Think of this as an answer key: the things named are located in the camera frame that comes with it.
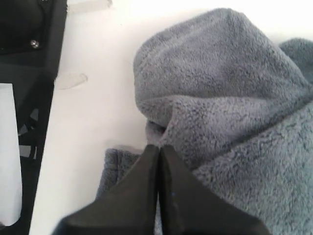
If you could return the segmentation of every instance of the gray fleece blanket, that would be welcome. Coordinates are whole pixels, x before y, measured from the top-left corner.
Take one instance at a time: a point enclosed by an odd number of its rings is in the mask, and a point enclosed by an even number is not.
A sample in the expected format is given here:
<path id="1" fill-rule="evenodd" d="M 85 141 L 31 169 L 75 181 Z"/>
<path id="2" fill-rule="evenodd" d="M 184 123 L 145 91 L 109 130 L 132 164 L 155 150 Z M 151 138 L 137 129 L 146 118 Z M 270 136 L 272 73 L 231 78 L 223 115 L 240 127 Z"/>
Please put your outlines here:
<path id="1" fill-rule="evenodd" d="M 173 145 L 206 187 L 273 235 L 313 234 L 312 83 L 313 42 L 277 46 L 231 9 L 158 33 L 134 59 L 147 142 Z M 98 196 L 137 158 L 109 149 Z"/>

